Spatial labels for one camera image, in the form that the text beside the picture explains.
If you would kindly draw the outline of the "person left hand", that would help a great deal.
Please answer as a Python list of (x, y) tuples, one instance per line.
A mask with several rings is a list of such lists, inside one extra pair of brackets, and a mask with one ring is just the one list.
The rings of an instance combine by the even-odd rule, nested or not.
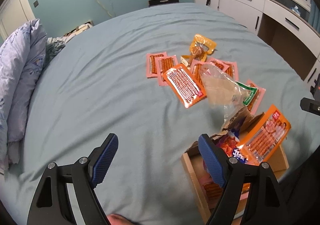
[(107, 215), (107, 219), (111, 225), (133, 225), (131, 221), (118, 214)]

